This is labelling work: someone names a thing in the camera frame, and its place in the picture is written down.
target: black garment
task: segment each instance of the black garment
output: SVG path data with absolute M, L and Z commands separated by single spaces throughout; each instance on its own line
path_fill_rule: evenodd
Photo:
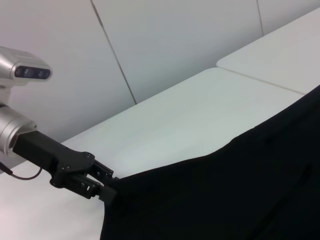
M 111 187 L 102 240 L 320 239 L 320 87 L 210 155 Z

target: cable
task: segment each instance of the cable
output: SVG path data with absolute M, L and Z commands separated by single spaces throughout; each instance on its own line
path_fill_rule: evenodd
M 32 179 L 35 179 L 36 177 L 38 177 L 40 175 L 42 171 L 42 168 L 39 169 L 39 171 L 37 172 L 36 175 L 34 176 L 31 176 L 31 177 L 20 177 L 20 176 L 17 176 L 17 175 L 14 175 L 13 173 L 11 174 L 12 177 L 16 178 L 16 179 L 19 179 L 19 180 L 32 180 Z

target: white table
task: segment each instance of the white table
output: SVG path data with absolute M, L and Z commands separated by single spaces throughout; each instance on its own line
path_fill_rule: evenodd
M 297 94 L 219 68 L 208 69 L 67 140 L 125 177 L 212 153 L 269 119 Z M 25 162 L 13 172 L 32 176 Z M 104 205 L 49 184 L 0 175 L 0 239 L 98 240 Z
M 226 56 L 217 66 L 307 94 L 320 85 L 320 8 Z

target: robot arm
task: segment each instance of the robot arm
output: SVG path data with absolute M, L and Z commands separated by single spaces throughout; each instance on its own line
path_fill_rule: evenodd
M 28 81 L 46 81 L 51 75 L 52 69 L 34 55 L 0 47 L 0 100 L 8 100 L 13 86 L 25 85 Z M 0 102 L 0 152 L 9 157 L 17 154 L 49 172 L 52 177 L 50 184 L 56 188 L 66 188 L 87 199 L 98 195 L 107 205 L 117 195 L 108 187 L 115 180 L 114 172 L 95 160 L 94 155 L 71 150 L 42 134 L 37 131 L 34 121 L 4 102 Z M 0 168 L 9 175 L 13 173 L 3 164 Z

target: black fabric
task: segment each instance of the black fabric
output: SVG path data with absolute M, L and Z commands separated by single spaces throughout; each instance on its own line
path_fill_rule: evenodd
M 210 155 L 111 187 L 102 240 L 320 239 L 320 87 Z

